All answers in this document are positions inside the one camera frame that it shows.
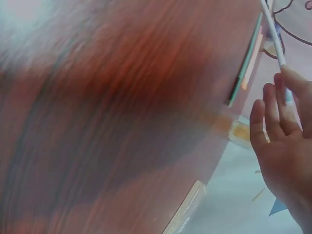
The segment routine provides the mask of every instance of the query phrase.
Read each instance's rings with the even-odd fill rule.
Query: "finger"
[[[281,74],[274,76],[276,101],[279,112],[279,123],[285,135],[301,132],[301,129],[296,121],[293,107],[286,104],[285,91],[286,87],[282,82]]]
[[[301,94],[306,90],[309,82],[286,65],[281,67],[281,74],[286,87],[300,99]]]
[[[263,100],[265,103],[265,125],[267,133],[271,141],[279,140],[285,136],[281,126],[279,125],[278,114],[276,111],[276,95],[275,88],[272,84],[267,83],[263,87]]]
[[[263,132],[264,108],[264,102],[256,100],[250,114],[250,142],[256,154],[268,143]]]

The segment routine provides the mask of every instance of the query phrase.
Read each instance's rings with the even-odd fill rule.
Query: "marker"
[[[265,2],[265,0],[261,0],[261,3],[262,3],[263,10],[264,10],[264,14],[265,14],[265,16],[268,20],[268,23],[269,23],[269,29],[270,29],[271,36],[273,38],[273,43],[274,43],[274,47],[275,47],[276,54],[277,54],[277,60],[278,60],[279,68],[281,69],[282,65],[286,65],[282,45],[281,45],[281,42],[279,40],[277,31],[275,29],[275,24],[274,24],[273,19],[271,17],[268,5]],[[293,94],[287,88],[286,88],[286,92],[285,92],[285,101],[286,101],[287,105],[293,105]]]

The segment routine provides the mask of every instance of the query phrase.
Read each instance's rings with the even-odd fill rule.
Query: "white surface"
[[[185,234],[301,234],[288,211],[269,217],[275,197],[267,189],[253,151],[229,143],[207,185],[208,195]],[[252,201],[256,195],[264,192]]]

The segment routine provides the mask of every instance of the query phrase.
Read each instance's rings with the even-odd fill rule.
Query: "wood grain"
[[[257,2],[0,0],[0,233],[161,233],[227,142]]]

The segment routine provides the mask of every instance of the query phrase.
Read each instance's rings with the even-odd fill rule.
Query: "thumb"
[[[301,94],[306,90],[309,82],[286,65],[281,67],[281,75],[286,87],[300,99]]]

